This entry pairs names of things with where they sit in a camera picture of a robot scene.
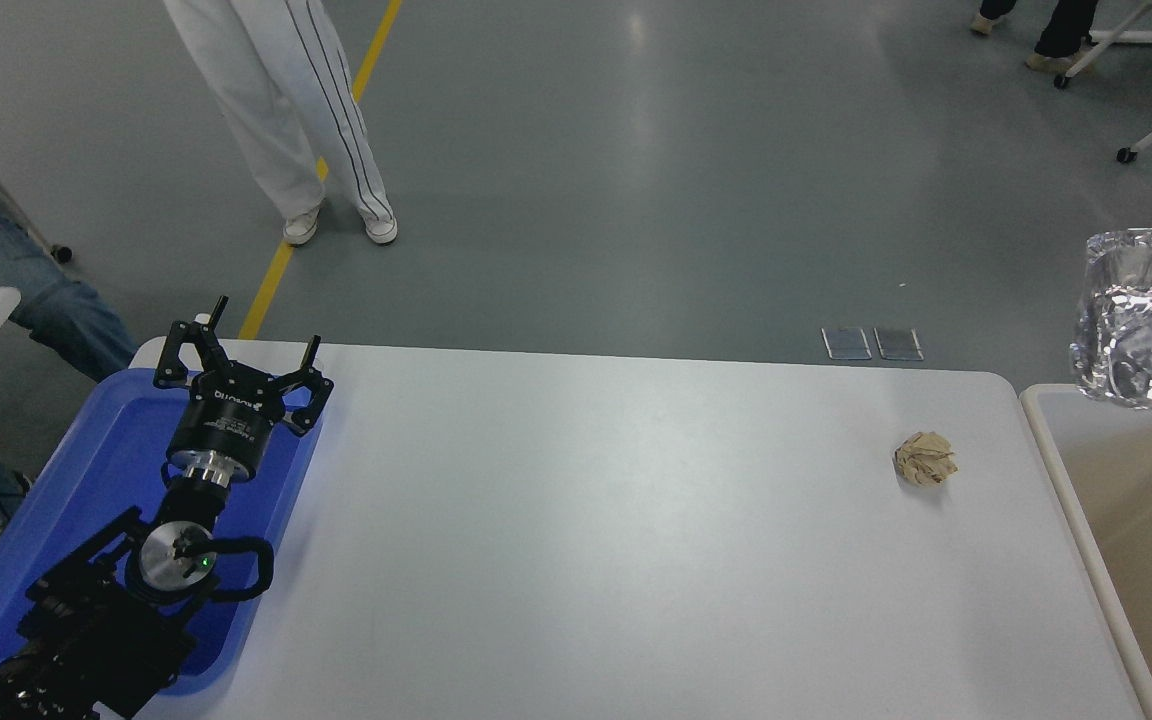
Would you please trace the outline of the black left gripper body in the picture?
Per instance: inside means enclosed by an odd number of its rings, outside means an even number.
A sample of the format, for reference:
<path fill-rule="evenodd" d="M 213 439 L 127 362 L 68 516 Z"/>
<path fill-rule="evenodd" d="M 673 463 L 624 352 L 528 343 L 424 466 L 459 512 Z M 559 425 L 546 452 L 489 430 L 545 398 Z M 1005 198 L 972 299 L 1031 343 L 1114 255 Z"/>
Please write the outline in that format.
<path fill-rule="evenodd" d="M 212 452 L 256 473 L 270 438 L 283 418 L 282 392 L 266 372 L 202 372 L 189 382 L 189 400 L 166 458 L 184 468 L 188 457 Z"/>

